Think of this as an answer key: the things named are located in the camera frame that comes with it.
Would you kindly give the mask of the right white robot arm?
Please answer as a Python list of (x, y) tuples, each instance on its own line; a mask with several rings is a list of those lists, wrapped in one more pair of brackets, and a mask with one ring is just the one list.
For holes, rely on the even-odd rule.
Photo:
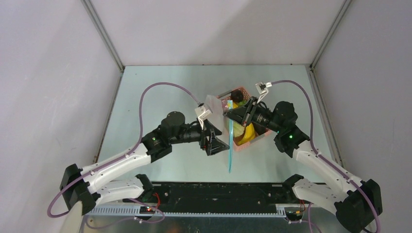
[(281, 153), (311, 168), (324, 179), (324, 185), (310, 182), (301, 175), (291, 176), (282, 190), (285, 201), (307, 200), (336, 216), (351, 233), (365, 231), (382, 213), (380, 186), (372, 179), (362, 180), (317, 149), (313, 141), (296, 125), (297, 114), (292, 103), (280, 101), (274, 108), (253, 101), (228, 110), (224, 116), (248, 126), (251, 123), (277, 133), (275, 145)]

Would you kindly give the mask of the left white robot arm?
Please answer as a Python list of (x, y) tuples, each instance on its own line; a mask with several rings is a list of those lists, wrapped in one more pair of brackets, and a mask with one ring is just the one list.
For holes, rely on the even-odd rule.
[(147, 175), (120, 181), (117, 178), (160, 160), (172, 152), (174, 144), (197, 142), (208, 156), (229, 150), (229, 145), (218, 138), (220, 135), (222, 132), (208, 120), (186, 124), (181, 112), (170, 112), (157, 128), (142, 137), (136, 148), (83, 168), (76, 164), (68, 166), (60, 184), (64, 202), (69, 210), (81, 202), (83, 215), (116, 200), (148, 203), (153, 198), (154, 186)]

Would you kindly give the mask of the green cabbage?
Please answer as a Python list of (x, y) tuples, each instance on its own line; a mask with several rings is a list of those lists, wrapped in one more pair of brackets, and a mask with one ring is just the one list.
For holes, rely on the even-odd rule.
[(245, 127), (238, 124), (238, 123), (234, 123), (233, 124), (233, 136), (236, 137), (240, 137), (244, 134), (245, 132)]

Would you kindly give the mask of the clear zip top bag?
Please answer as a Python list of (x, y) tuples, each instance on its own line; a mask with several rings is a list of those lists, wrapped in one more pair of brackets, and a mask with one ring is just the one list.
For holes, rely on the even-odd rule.
[(207, 119), (222, 132), (222, 135), (217, 136), (221, 141), (229, 146), (229, 149), (220, 152), (218, 155), (223, 158), (227, 172), (232, 172), (232, 160), (234, 152), (234, 122), (223, 114), (234, 108), (232, 100), (221, 100), (215, 96), (207, 95), (205, 104), (210, 108), (211, 115)]

